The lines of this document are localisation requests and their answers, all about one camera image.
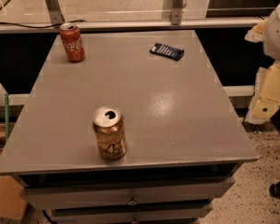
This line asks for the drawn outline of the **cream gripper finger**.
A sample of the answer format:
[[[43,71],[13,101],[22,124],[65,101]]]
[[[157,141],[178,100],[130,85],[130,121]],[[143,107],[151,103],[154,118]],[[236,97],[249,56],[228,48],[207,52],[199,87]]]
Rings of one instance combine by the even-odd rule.
[[[254,96],[248,107],[245,121],[263,124],[280,108],[280,61],[269,68],[260,67],[255,81]]]
[[[245,40],[258,43],[264,41],[264,34],[266,30],[266,21],[261,21],[253,26],[245,35]]]

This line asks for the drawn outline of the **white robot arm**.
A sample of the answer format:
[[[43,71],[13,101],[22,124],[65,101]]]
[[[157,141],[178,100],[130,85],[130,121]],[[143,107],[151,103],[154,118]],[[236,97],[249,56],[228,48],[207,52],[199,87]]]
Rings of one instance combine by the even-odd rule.
[[[245,40],[262,42],[264,54],[274,59],[269,68],[259,68],[255,94],[245,116],[246,122],[263,124],[280,108],[280,4],[266,21],[258,23],[246,33]]]

